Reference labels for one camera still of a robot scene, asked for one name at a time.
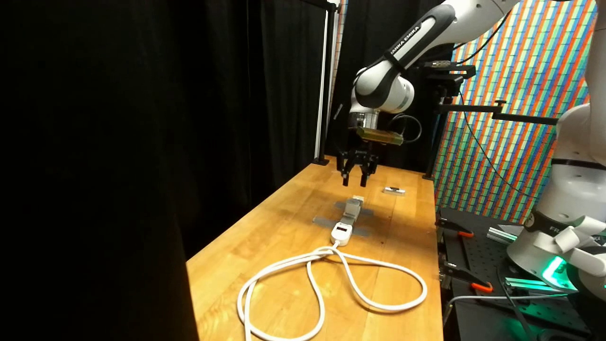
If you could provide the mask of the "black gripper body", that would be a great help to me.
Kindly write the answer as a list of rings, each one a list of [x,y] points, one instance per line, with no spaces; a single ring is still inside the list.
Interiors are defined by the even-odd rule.
[[[365,172],[372,172],[376,168],[378,155],[372,153],[367,145],[348,147],[337,153],[337,168],[340,172],[350,172],[354,164],[357,164]]]

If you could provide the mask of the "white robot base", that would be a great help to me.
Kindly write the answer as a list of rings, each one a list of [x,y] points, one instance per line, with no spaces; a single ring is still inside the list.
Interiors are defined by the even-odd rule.
[[[551,172],[526,227],[507,246],[522,270],[566,291],[606,299],[604,113],[590,104],[568,109],[556,125]]]

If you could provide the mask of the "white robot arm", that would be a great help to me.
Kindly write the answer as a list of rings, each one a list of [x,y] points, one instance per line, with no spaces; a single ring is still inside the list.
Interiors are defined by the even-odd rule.
[[[429,49],[465,43],[503,19],[518,0],[443,0],[426,11],[374,62],[359,68],[350,90],[348,147],[337,153],[337,170],[348,183],[350,170],[361,168],[359,183],[376,170],[372,144],[401,145],[401,132],[376,126],[378,113],[403,115],[416,89],[405,72]]]

